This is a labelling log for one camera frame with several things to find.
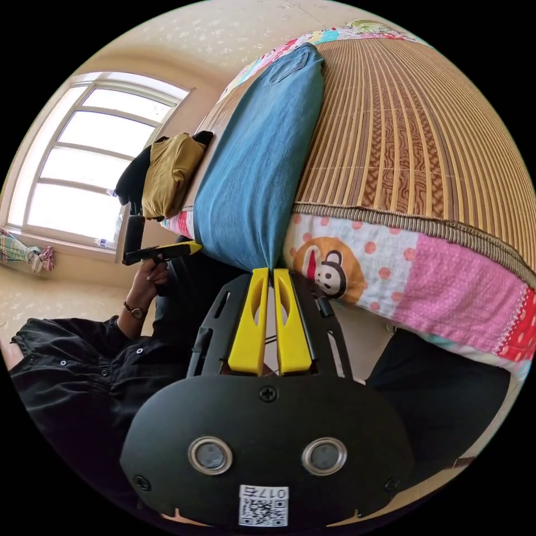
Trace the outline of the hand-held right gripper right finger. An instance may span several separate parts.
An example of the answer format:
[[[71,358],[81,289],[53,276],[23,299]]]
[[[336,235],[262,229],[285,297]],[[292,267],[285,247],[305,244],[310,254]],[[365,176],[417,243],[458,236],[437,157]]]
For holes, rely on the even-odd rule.
[[[291,273],[287,269],[276,269],[273,278],[279,374],[306,373],[312,365],[312,357]]]

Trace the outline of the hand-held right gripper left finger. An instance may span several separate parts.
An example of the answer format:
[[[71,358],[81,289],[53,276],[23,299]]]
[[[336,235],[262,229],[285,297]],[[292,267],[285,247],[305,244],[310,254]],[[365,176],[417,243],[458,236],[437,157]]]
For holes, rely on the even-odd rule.
[[[262,375],[266,339],[269,269],[252,272],[228,358],[232,372]]]

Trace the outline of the person's left hand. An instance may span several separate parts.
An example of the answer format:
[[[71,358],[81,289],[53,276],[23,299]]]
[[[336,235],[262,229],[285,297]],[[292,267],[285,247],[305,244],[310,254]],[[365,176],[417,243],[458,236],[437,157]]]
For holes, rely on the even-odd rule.
[[[133,309],[147,311],[158,294],[159,287],[166,284],[169,278],[168,263],[143,261],[134,277],[126,303]]]

